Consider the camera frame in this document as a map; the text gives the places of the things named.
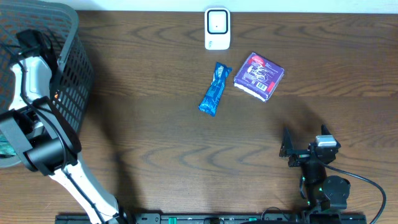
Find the purple snack package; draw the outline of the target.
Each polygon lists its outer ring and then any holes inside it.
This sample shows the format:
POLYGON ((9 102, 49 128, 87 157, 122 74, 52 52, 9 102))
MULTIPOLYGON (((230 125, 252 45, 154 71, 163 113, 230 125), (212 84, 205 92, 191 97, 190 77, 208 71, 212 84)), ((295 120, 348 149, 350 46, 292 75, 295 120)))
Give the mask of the purple snack package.
POLYGON ((252 52, 234 77, 234 86, 251 96, 266 102, 272 96, 285 70, 252 52))

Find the blue snack bar wrapper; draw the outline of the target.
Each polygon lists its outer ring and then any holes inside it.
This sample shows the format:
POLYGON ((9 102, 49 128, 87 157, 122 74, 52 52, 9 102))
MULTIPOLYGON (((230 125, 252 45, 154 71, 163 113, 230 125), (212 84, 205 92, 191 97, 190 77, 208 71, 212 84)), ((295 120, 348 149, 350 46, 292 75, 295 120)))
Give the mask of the blue snack bar wrapper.
POLYGON ((225 89, 226 79, 231 72, 231 67, 227 67, 222 63, 216 62, 211 86, 206 92, 202 102, 198 106, 200 111, 203 111, 211 116, 216 115, 217 107, 225 89))

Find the teal wet wipes pack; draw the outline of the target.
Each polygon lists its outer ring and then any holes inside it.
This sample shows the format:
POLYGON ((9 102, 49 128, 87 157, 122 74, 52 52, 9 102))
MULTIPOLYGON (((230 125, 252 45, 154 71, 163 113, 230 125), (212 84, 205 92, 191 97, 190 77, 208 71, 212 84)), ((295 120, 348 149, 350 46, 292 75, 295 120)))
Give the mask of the teal wet wipes pack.
POLYGON ((3 134, 0 135, 0 156, 1 158, 9 158, 16 156, 15 150, 5 138, 3 134))

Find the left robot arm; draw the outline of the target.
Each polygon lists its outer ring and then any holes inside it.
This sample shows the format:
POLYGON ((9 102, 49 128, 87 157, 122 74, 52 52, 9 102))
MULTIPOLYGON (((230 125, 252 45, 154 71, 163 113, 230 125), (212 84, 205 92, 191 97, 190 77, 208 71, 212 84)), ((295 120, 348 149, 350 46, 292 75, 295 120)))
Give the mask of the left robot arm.
POLYGON ((16 35, 11 55, 14 96, 1 114, 1 133, 23 165, 62 185, 83 207, 91 223, 130 223, 115 196, 106 191, 84 163, 74 128, 56 108, 60 96, 50 87, 59 63, 51 40, 38 30, 16 35))

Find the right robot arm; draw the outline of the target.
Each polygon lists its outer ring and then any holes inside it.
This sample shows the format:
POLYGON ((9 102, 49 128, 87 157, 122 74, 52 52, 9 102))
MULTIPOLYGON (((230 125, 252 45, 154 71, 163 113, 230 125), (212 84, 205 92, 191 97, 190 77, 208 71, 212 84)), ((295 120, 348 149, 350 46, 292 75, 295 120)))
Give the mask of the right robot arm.
POLYGON ((300 194, 308 203, 296 220, 301 223, 343 223, 351 184, 337 175, 328 175, 326 165, 336 159, 340 143, 321 126, 321 134, 306 149, 295 149, 287 128, 284 129, 279 156, 289 159, 289 167, 302 171, 300 194))

